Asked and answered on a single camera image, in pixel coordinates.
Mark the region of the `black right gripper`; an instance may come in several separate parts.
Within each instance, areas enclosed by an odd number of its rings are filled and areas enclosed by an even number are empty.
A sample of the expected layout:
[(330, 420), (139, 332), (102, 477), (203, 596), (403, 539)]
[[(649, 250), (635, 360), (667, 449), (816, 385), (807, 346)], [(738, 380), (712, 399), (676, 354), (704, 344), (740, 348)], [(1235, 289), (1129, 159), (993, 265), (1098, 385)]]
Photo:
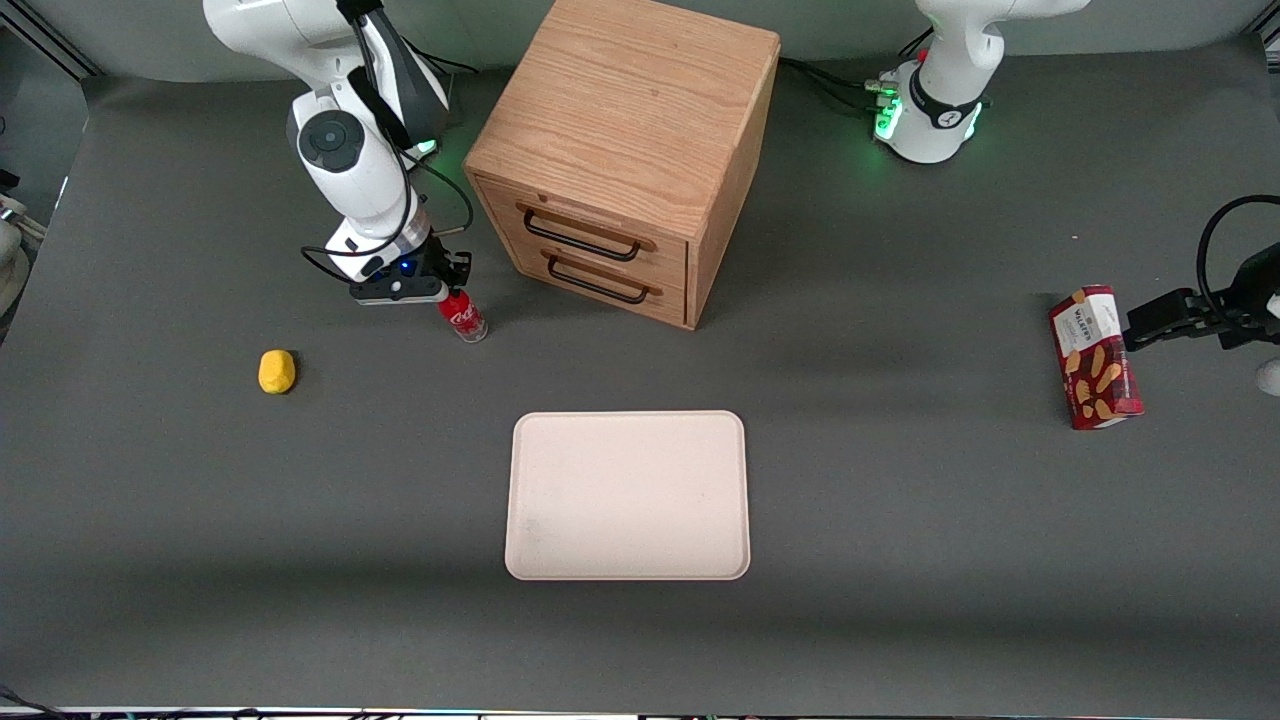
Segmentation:
[(461, 293), (468, 283), (474, 255), (451, 251), (440, 238), (428, 238), (424, 245), (398, 258), (385, 266), (385, 277), (407, 282), (410, 278), (428, 278), (428, 297), (444, 299)]

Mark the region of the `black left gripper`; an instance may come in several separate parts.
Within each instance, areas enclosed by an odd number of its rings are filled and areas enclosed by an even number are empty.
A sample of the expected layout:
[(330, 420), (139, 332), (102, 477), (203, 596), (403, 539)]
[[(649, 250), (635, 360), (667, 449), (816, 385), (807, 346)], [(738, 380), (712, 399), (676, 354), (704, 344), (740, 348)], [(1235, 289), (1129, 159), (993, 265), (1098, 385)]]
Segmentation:
[(1128, 313), (1124, 345), (1129, 354), (1152, 345), (1180, 338), (1222, 334), (1222, 348), (1238, 348), (1251, 342), (1279, 345), (1277, 319), (1279, 243), (1260, 250), (1240, 264), (1230, 286), (1222, 292), (1222, 309), (1257, 337), (1226, 331), (1204, 297), (1189, 288), (1172, 290)]

